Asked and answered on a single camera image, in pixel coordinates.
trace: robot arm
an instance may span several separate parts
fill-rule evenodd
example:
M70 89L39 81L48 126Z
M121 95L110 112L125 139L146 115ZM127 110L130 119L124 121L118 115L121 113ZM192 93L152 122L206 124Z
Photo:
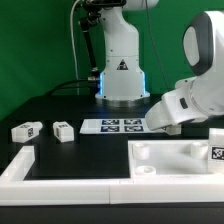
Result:
M191 22L183 45L196 77L178 81L176 89L164 94L149 110L145 116L149 129L224 114L223 23L224 14L218 11L204 12Z
M158 0L86 0L88 25L99 20L105 37L106 66L100 74L100 104L129 107L147 102L145 74L139 67L139 34L127 23L122 10L142 10L154 6Z

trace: table surface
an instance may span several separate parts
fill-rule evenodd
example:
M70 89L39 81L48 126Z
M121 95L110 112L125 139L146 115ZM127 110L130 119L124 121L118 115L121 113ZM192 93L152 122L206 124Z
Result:
M26 180L127 178L129 177L128 140L208 139L209 128L224 127L224 117L222 116L203 123L183 124L182 134L178 136L168 136L165 133L79 134L84 119L143 118L145 113L159 100L160 95L154 95L151 96L147 105L113 108L96 104L95 99L90 96L40 96L31 98L0 122L0 173L4 171L23 145L34 145L36 161L26 176ZM44 128L41 130L40 136L25 144L13 143L11 128L27 121L41 121L43 123ZM52 124L55 121L67 121L74 127L74 142L62 144L53 136ZM214 220L216 223L219 223L219 221L221 223L224 218L224 203L11 208L0 208L0 217L5 220L4 223L12 221L9 214L18 217L24 215L30 219L35 216L38 217L36 220L45 223L45 220L48 220L46 216L52 214L53 211L53 220L56 223L60 223L61 220L60 215L57 214L58 211L62 212L63 215L68 215L69 218L66 216L68 223L72 222L72 217L79 220L79 223L85 223L90 217L96 223L107 219L110 220L107 220L109 223L115 223L115 221L121 223L128 220L129 223L137 223L138 219L139 223L148 223L151 218L157 223L160 223L163 219L167 220L168 223L177 223L178 220L181 220L182 215L187 215L187 220L191 223L198 223L199 220L203 220L204 223L211 223ZM181 223L189 222L186 222L186 219L181 220Z

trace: white tray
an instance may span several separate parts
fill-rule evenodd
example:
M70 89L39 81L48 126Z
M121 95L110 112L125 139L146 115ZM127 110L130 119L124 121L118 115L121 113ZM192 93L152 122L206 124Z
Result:
M167 202L224 202L224 175L207 174L206 160L189 155L189 141L147 141L150 158L133 158L128 142L131 178L113 180L23 181L34 158L23 147L0 177L0 205L62 205ZM139 166L157 174L136 175Z

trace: green screen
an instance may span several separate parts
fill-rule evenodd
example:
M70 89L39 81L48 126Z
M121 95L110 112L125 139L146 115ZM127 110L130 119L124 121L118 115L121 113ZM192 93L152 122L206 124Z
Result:
M34 96L75 79L69 17L71 0L0 1L0 119ZM154 43L169 89L177 80L193 76L184 58L183 33L198 13L223 10L223 1L161 0L149 10ZM85 12L74 16L79 77L90 75L90 64L83 35L78 26ZM146 73L147 90L166 91L162 73L149 38L146 11L125 12L126 20L140 34L140 66ZM99 68L104 68L102 28L91 30Z

